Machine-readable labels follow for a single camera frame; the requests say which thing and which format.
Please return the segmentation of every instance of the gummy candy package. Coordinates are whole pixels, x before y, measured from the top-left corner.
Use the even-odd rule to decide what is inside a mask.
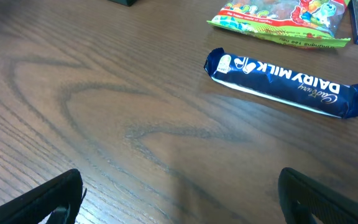
[[[350,0],[230,0],[208,23],[279,44],[344,47],[334,35]]]

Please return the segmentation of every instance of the table top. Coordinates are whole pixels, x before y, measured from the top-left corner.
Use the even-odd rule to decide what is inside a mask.
[[[224,47],[355,84],[358,45],[301,50],[214,29],[224,2],[0,0],[0,205],[71,168],[88,189],[78,223],[284,223],[284,167],[358,202],[358,118],[203,70]]]

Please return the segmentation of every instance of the blue wrapper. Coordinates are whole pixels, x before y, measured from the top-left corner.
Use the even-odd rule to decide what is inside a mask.
[[[213,50],[204,66],[230,88],[338,118],[358,116],[358,84],[340,85],[256,59]]]

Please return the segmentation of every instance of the dark green box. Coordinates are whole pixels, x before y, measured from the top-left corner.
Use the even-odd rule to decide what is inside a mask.
[[[136,2],[136,0],[110,0],[110,1],[123,4],[125,6],[131,6]]]

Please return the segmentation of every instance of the brown wooden surface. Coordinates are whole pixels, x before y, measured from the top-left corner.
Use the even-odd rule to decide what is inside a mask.
[[[300,50],[213,29],[224,0],[0,0],[0,205],[81,171],[78,223],[284,223],[293,167],[358,201],[358,118],[219,85],[216,47],[358,83],[358,45]],[[349,14],[339,36],[349,37]]]

